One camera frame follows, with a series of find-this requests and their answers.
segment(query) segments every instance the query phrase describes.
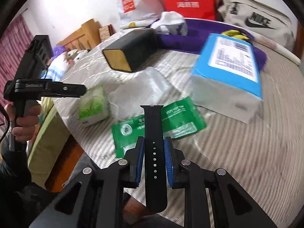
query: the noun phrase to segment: curtain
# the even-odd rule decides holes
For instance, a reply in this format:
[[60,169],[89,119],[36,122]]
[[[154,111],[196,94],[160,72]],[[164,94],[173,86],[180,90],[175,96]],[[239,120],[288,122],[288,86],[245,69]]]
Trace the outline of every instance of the curtain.
[[[8,80],[13,80],[20,61],[28,48],[33,35],[29,31],[22,15],[14,19],[0,39],[0,104],[4,107],[7,101],[3,90]],[[4,122],[0,115],[0,124]]]

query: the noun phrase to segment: striped bedspread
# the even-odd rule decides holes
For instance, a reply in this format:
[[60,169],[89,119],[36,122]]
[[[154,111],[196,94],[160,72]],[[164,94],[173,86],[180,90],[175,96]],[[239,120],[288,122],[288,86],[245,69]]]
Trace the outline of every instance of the striped bedspread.
[[[138,73],[111,70],[101,50],[129,30],[114,34],[95,47],[64,77],[66,83],[93,87],[102,83],[107,93]],[[174,147],[200,167],[226,169],[253,197],[279,228],[287,227],[304,205],[304,79],[298,66],[257,44],[268,56],[261,72],[264,105],[250,124],[198,107],[208,127],[192,136],[174,140]],[[190,72],[197,55],[159,50],[148,61],[173,88],[160,104],[189,95]],[[54,99],[55,106],[76,141],[101,168],[115,159],[112,118],[89,128],[78,121],[78,99]],[[137,189],[126,189],[145,203],[144,177]],[[183,224],[183,190],[168,189],[168,207],[161,213]]]

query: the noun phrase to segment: bed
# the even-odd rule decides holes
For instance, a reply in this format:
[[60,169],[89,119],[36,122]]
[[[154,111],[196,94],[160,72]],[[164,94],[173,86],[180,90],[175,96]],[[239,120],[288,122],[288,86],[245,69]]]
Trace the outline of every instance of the bed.
[[[57,45],[65,46],[68,50],[93,49],[100,43],[99,27],[99,22],[90,19]],[[45,187],[45,182],[70,136],[53,102],[49,102],[51,105],[48,104],[49,107],[46,108],[44,121],[28,155],[28,168],[32,174],[32,181],[42,187]]]
[[[101,51],[130,29],[114,34],[95,47],[71,69],[63,82],[85,84],[88,88],[102,83],[107,93],[138,73],[109,68]],[[200,167],[225,168],[253,197],[279,228],[288,227],[304,204],[304,78],[296,64],[275,51],[255,43],[267,54],[261,72],[264,106],[250,124],[199,107],[208,127],[197,134],[174,140],[174,147]],[[172,84],[162,105],[189,95],[190,72],[198,55],[158,50],[146,62]],[[55,107],[75,140],[100,167],[116,161],[111,133],[113,118],[84,128],[78,121],[76,99],[54,99]],[[126,189],[145,204],[144,181],[139,188]],[[168,190],[168,207],[161,215],[183,224],[184,195]]]

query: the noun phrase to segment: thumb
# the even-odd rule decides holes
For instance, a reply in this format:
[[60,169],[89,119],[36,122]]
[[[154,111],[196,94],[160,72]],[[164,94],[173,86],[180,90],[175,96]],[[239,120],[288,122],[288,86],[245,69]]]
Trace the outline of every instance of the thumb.
[[7,112],[7,114],[9,115],[9,120],[12,122],[12,121],[15,121],[15,112],[14,112],[14,108],[11,104],[7,104],[5,106],[5,110]]

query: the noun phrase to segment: nike swoosh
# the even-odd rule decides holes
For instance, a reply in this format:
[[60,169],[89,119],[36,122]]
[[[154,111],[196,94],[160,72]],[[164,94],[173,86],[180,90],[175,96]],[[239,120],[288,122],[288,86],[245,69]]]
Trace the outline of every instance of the nike swoosh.
[[276,30],[275,28],[272,28],[272,27],[269,27],[269,26],[263,26],[263,25],[260,25],[260,24],[251,23],[251,22],[249,21],[248,17],[247,17],[246,20],[245,20],[245,24],[246,24],[246,26],[248,26],[248,27],[267,28],[267,29],[274,29],[274,30]]

